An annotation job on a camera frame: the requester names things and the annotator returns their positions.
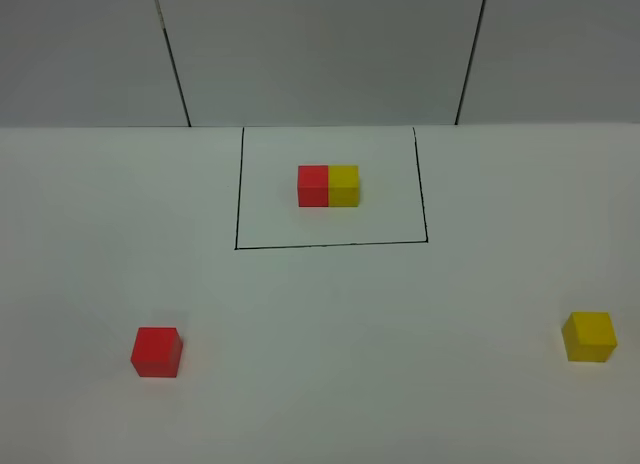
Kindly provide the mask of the yellow template block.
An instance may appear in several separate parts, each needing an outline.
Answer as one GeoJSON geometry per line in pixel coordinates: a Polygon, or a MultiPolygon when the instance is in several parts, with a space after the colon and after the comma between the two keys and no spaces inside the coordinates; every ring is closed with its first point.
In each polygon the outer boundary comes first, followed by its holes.
{"type": "Polygon", "coordinates": [[[330,207],[357,207],[360,199],[359,169],[356,165],[328,167],[328,204],[330,207]]]}

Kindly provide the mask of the red template block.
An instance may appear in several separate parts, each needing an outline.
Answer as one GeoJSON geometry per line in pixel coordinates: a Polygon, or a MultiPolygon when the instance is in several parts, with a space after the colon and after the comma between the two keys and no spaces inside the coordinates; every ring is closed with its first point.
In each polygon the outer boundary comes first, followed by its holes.
{"type": "Polygon", "coordinates": [[[300,165],[297,176],[297,196],[300,207],[329,206],[329,167],[300,165]]]}

